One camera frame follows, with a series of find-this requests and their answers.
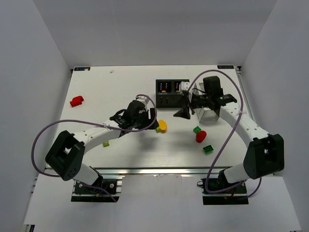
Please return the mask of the orange rounded lego brick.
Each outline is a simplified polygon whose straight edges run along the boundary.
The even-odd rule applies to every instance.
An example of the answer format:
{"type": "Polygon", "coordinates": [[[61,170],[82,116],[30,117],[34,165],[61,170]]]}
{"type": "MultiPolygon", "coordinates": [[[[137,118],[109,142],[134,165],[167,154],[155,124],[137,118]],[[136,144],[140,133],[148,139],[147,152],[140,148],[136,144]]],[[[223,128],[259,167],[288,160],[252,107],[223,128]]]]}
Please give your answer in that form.
{"type": "Polygon", "coordinates": [[[167,124],[164,120],[159,120],[158,121],[158,127],[161,128],[161,133],[165,133],[167,131],[167,124]]]}

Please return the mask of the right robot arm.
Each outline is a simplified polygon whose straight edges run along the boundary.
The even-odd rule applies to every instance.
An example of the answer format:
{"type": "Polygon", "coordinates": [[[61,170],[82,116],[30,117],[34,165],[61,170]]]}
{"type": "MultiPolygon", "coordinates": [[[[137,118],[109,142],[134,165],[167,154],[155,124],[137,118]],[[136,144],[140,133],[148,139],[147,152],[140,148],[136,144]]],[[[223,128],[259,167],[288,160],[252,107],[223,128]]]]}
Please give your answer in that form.
{"type": "Polygon", "coordinates": [[[190,119],[199,108],[209,108],[232,127],[232,133],[242,139],[247,151],[242,163],[221,170],[214,187],[205,181],[207,193],[226,192],[248,179],[258,179],[284,169],[284,139],[270,134],[243,112],[243,102],[238,103],[231,94],[224,94],[217,76],[203,79],[204,93],[194,94],[189,82],[180,83],[182,108],[175,117],[190,119]]]}

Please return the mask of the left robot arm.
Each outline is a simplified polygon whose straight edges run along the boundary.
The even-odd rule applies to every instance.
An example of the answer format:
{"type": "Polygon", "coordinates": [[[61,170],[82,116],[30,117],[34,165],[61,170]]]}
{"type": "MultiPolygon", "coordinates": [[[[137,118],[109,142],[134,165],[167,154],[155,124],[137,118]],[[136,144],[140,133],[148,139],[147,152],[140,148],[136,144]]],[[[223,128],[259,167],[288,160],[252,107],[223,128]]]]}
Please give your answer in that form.
{"type": "Polygon", "coordinates": [[[148,100],[133,100],[126,109],[117,111],[101,125],[84,131],[62,131],[45,157],[46,163],[62,180],[75,180],[83,185],[98,187],[103,177],[83,163],[91,149],[131,132],[153,130],[158,125],[155,107],[148,108],[148,100]]]}

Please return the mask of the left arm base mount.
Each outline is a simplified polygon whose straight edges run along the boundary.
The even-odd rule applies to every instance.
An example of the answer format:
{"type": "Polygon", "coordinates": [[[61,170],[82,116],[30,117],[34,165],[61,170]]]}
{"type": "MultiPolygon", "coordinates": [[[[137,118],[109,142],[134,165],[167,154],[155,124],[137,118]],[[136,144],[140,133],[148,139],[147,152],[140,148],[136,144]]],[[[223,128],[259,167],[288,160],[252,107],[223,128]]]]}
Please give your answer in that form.
{"type": "Polygon", "coordinates": [[[116,203],[120,198],[122,177],[106,175],[95,187],[74,181],[71,201],[79,203],[116,203]]]}

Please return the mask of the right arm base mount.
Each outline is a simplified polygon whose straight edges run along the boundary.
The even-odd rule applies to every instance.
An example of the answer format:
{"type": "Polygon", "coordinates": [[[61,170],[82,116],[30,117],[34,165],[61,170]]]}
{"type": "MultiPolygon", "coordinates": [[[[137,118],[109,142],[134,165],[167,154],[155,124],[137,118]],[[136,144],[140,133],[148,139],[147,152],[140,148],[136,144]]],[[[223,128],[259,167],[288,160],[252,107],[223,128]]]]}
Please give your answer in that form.
{"type": "Polygon", "coordinates": [[[247,205],[249,204],[245,184],[234,189],[219,193],[209,193],[205,189],[206,179],[197,182],[197,187],[202,190],[203,205],[247,205]]]}

